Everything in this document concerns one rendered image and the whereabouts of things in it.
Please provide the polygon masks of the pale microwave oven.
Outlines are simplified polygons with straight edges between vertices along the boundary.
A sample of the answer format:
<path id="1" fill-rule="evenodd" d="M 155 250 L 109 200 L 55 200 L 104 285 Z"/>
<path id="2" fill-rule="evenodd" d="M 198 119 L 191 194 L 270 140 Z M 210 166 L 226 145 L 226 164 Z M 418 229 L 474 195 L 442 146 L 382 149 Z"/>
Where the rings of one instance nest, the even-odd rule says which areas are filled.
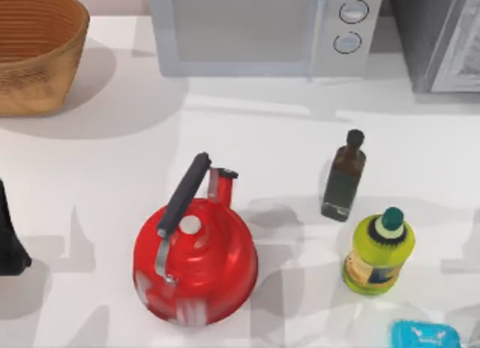
<path id="1" fill-rule="evenodd" d="M 365 69 L 382 0 L 356 24 L 339 17 L 356 0 L 148 0 L 166 77 L 357 77 Z M 342 55 L 338 35 L 362 45 Z"/>

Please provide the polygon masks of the dark glass bottle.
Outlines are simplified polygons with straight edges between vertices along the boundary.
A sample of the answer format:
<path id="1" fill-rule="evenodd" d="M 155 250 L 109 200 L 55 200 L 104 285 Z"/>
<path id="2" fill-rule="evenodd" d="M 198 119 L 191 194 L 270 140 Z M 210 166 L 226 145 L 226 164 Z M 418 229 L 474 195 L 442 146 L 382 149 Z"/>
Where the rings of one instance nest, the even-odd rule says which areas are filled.
<path id="1" fill-rule="evenodd" d="M 346 144 L 337 149 L 322 198 L 323 216 L 339 222 L 350 216 L 366 163 L 366 154 L 361 150 L 364 139 L 361 130 L 349 130 Z"/>

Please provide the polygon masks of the microwave knob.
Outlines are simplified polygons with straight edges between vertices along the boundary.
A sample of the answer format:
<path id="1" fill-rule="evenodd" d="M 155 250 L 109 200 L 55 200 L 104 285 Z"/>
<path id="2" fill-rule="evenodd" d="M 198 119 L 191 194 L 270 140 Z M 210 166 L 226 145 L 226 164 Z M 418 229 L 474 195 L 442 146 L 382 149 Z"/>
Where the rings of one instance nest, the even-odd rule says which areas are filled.
<path id="1" fill-rule="evenodd" d="M 346 2 L 340 7 L 339 17 L 346 24 L 356 24 L 368 16 L 369 10 L 368 4 L 363 0 Z"/>
<path id="2" fill-rule="evenodd" d="M 338 35 L 333 41 L 334 50 L 342 55 L 355 53 L 362 46 L 362 37 L 354 31 Z"/>

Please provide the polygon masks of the brown woven basket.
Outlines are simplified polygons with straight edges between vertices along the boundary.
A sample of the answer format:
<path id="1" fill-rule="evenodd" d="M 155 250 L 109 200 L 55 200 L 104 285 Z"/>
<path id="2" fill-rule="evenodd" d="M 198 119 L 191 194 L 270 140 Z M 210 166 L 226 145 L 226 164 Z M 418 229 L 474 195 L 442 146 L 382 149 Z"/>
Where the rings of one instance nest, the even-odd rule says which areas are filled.
<path id="1" fill-rule="evenodd" d="M 0 0 L 0 117 L 63 106 L 89 22 L 79 0 Z"/>

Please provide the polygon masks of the upper microwave knob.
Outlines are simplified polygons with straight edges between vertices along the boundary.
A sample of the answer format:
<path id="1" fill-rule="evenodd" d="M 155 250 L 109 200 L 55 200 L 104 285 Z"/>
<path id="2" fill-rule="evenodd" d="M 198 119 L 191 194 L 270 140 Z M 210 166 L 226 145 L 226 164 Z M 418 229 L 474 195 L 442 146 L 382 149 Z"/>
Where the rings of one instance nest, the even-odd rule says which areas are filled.
<path id="1" fill-rule="evenodd" d="M 369 10 L 368 4 L 363 0 L 346 2 L 340 7 L 339 17 L 346 24 L 356 24 L 368 16 Z"/>

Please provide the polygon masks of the yellow-green bottle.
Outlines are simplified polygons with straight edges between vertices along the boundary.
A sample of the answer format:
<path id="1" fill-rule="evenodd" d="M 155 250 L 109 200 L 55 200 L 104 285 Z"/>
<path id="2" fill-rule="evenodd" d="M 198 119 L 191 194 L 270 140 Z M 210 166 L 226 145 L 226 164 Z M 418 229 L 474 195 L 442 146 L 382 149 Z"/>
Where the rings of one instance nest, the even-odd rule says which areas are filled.
<path id="1" fill-rule="evenodd" d="M 355 228 L 352 247 L 343 262 L 343 281 L 361 295 L 388 292 L 415 243 L 415 233 L 397 207 L 364 218 Z"/>

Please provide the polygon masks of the red kettle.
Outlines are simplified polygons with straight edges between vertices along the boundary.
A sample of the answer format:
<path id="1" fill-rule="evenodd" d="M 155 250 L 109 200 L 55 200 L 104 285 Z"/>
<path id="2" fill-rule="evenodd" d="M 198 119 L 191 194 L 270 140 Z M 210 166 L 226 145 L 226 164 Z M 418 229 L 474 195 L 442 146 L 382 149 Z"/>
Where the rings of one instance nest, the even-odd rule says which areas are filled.
<path id="1" fill-rule="evenodd" d="M 238 174 L 195 156 L 169 202 L 142 226 L 133 248 L 133 283 L 155 316 L 206 326 L 235 313 L 258 277 L 246 223 L 231 209 Z"/>

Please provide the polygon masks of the light blue packet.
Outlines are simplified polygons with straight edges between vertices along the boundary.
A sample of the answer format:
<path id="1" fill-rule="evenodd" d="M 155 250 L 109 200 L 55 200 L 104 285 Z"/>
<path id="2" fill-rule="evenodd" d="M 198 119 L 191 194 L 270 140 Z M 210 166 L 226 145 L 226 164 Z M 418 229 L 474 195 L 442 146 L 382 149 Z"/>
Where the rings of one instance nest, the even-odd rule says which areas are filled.
<path id="1" fill-rule="evenodd" d="M 461 348 L 461 340 L 450 325 L 402 319 L 391 325 L 389 348 Z"/>

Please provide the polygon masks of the lower microwave knob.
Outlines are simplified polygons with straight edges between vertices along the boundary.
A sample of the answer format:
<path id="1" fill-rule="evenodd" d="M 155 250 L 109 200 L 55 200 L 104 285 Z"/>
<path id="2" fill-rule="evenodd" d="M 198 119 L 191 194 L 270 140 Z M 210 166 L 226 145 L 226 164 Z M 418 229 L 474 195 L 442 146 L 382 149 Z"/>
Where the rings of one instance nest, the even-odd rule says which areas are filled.
<path id="1" fill-rule="evenodd" d="M 333 41 L 334 50 L 342 55 L 355 53 L 362 46 L 362 37 L 354 31 L 338 35 Z"/>

